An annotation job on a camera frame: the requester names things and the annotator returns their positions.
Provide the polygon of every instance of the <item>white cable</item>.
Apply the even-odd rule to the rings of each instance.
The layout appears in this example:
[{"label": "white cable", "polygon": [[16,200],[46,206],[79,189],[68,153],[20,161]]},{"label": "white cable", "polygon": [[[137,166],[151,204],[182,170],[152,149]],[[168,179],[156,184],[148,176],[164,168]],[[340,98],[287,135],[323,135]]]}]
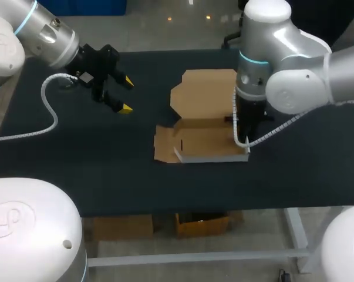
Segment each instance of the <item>white cable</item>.
[{"label": "white cable", "polygon": [[50,114],[53,116],[53,119],[54,119],[53,124],[51,126],[49,126],[48,128],[46,128],[46,129],[43,129],[43,130],[40,130],[40,131],[36,131],[36,132],[24,133],[24,134],[12,135],[12,136],[3,136],[3,137],[0,137],[0,141],[41,135],[41,134],[50,132],[51,130],[53,130],[57,126],[57,124],[58,124],[58,116],[54,112],[52,107],[50,106],[48,100],[46,99],[46,87],[48,86],[49,83],[51,83],[51,81],[53,81],[54,79],[57,79],[57,78],[65,78],[65,79],[68,79],[70,81],[77,80],[77,78],[75,76],[68,75],[68,74],[65,74],[65,73],[57,73],[55,75],[50,75],[50,77],[45,79],[45,81],[43,82],[43,84],[41,86],[41,98],[42,98],[43,104],[48,109]]},{"label": "white cable", "polygon": [[[238,139],[238,126],[237,126],[237,93],[234,89],[234,93],[233,93],[233,131],[234,131],[234,141],[235,144],[237,144],[238,147],[241,148],[249,148],[249,147],[253,147],[263,141],[266,141],[268,138],[272,137],[273,135],[275,135],[276,133],[279,133],[281,130],[287,128],[289,125],[291,125],[292,123],[296,122],[298,119],[300,119],[301,117],[303,117],[304,115],[306,115],[307,113],[311,112],[312,110],[315,110],[319,107],[316,108],[312,108],[311,110],[307,110],[306,112],[300,113],[294,117],[292,117],[290,120],[288,120],[287,122],[283,123],[282,125],[280,125],[279,127],[277,127],[276,129],[272,130],[271,132],[267,133],[266,135],[264,135],[263,137],[260,137],[259,139],[249,143],[249,144],[245,144],[245,143],[241,143]],[[351,101],[345,101],[345,102],[340,102],[340,103],[336,103],[334,105],[336,106],[342,106],[344,104],[354,104],[354,100]]]}]

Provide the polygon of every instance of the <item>black chair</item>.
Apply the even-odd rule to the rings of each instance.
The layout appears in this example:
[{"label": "black chair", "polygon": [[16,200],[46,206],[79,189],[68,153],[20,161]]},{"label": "black chair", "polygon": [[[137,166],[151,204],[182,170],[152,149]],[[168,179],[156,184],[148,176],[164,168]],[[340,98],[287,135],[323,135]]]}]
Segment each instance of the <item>black chair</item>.
[{"label": "black chair", "polygon": [[[287,0],[292,7],[292,22],[301,30],[315,35],[332,46],[354,19],[354,0]],[[248,0],[238,0],[243,11]],[[239,31],[224,38],[221,47],[228,49],[229,41],[241,37]]]},{"label": "black chair", "polygon": [[239,20],[239,31],[229,34],[228,36],[225,36],[224,42],[221,45],[222,49],[229,49],[230,44],[229,41],[241,37],[241,28],[242,28],[242,19],[243,19],[243,11],[245,9],[245,6],[247,4],[248,0],[238,0],[238,9],[242,11],[241,13],[241,18]]},{"label": "black chair", "polygon": [[278,282],[291,282],[291,276],[289,273],[286,273],[285,270],[281,269],[279,271]]}]

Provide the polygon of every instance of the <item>box flap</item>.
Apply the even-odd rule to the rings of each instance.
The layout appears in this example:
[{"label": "box flap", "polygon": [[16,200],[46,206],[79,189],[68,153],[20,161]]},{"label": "box flap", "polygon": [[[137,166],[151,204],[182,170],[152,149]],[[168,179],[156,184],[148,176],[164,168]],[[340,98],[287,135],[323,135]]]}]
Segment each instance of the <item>box flap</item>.
[{"label": "box flap", "polygon": [[156,126],[154,135],[154,159],[165,163],[179,163],[177,155],[174,153],[173,128]]},{"label": "box flap", "polygon": [[231,114],[236,72],[187,70],[171,91],[170,105],[183,119],[216,119]]}]

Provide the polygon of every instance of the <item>logo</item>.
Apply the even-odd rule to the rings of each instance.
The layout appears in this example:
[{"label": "logo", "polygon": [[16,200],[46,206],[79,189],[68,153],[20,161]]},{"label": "logo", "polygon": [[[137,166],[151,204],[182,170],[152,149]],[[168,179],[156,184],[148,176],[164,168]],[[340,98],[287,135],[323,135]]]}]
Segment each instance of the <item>logo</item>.
[{"label": "logo", "polygon": [[282,90],[277,93],[277,102],[284,109],[293,109],[296,105],[293,92],[288,90]]},{"label": "logo", "polygon": [[34,210],[23,202],[0,204],[0,239],[29,233],[35,226]]},{"label": "logo", "polygon": [[7,35],[0,33],[0,56],[13,56],[16,53],[16,45]]}]

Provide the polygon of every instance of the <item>metal table frame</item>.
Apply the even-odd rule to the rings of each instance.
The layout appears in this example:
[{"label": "metal table frame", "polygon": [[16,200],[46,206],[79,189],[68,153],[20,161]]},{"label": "metal table frame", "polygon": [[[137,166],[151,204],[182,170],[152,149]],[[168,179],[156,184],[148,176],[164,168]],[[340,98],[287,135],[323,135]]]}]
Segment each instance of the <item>metal table frame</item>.
[{"label": "metal table frame", "polygon": [[331,207],[311,242],[308,241],[298,208],[284,209],[293,249],[274,251],[225,251],[214,253],[156,254],[149,256],[89,258],[89,267],[129,266],[139,264],[182,263],[194,261],[256,260],[296,257],[300,273],[311,273],[319,265],[321,242],[329,224],[346,208]]}]

